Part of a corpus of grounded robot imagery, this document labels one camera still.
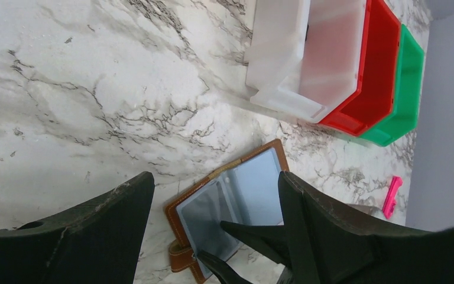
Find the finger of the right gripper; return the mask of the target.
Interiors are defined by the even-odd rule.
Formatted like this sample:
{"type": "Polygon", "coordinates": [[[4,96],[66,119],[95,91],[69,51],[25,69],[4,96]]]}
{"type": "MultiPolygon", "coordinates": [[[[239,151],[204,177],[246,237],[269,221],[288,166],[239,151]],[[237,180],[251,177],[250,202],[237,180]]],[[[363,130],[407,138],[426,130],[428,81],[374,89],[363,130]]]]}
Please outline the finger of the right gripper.
{"type": "Polygon", "coordinates": [[[206,251],[200,251],[197,258],[218,278],[221,284],[251,284],[237,274],[225,261],[206,251]]]}
{"type": "Polygon", "coordinates": [[[291,268],[287,234],[283,225],[243,225],[221,221],[220,227],[274,263],[291,268]]]}

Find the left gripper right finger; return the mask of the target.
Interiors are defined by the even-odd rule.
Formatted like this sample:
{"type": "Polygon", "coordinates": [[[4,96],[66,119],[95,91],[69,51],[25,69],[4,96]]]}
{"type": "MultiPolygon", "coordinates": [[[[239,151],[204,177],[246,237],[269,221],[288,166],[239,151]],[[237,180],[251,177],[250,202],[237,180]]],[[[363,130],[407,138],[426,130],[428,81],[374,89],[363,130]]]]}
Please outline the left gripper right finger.
{"type": "Polygon", "coordinates": [[[280,173],[278,188],[297,283],[454,283],[454,228],[383,221],[291,172],[280,173]]]}

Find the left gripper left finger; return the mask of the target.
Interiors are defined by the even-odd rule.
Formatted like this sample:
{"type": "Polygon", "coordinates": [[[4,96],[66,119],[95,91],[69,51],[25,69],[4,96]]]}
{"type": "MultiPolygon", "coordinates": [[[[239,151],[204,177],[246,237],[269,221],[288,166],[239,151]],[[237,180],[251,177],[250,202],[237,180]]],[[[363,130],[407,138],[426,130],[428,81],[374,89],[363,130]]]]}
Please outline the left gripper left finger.
{"type": "Polygon", "coordinates": [[[113,190],[0,230],[0,283],[132,283],[154,196],[142,172],[113,190]]]}

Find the brown leather card holder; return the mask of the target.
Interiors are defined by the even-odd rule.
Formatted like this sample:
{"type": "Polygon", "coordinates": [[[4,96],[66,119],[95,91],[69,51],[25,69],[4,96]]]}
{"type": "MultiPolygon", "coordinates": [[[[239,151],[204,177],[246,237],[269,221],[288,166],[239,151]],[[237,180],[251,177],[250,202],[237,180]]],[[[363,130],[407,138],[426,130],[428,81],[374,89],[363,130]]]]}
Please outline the brown leather card holder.
{"type": "Polygon", "coordinates": [[[229,162],[170,200],[164,206],[175,239],[168,247],[170,270],[191,271],[196,283],[212,272],[196,259],[204,250],[229,260],[242,243],[220,227],[221,221],[242,225],[283,223],[278,176],[288,171],[281,140],[274,139],[229,162]]]}

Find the green plastic bin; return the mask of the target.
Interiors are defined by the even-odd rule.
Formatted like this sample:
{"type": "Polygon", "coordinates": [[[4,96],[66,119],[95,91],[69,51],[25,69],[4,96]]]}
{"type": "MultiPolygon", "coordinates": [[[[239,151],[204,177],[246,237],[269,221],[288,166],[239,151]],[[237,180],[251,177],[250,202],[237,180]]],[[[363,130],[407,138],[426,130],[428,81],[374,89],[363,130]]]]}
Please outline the green plastic bin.
{"type": "Polygon", "coordinates": [[[408,28],[401,25],[393,111],[360,138],[386,147],[417,127],[424,58],[424,50],[408,28]]]}

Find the red plastic bin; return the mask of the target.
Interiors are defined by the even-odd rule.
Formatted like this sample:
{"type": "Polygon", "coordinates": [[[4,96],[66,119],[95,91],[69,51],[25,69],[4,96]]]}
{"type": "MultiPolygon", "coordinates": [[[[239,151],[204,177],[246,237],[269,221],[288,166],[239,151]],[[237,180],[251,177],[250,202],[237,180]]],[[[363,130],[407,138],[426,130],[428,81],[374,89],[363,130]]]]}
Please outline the red plastic bin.
{"type": "Polygon", "coordinates": [[[367,1],[358,86],[319,124],[359,137],[393,111],[401,23],[385,1],[367,1]]]}

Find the white plastic bin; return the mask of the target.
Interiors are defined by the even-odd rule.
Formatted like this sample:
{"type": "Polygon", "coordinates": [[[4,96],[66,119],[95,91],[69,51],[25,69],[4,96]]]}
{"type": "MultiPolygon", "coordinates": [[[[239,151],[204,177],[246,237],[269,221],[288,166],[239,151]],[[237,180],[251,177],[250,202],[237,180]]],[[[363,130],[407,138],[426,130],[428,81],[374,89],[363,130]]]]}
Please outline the white plastic bin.
{"type": "Polygon", "coordinates": [[[371,1],[258,1],[251,103],[318,123],[361,87],[371,1]]]}

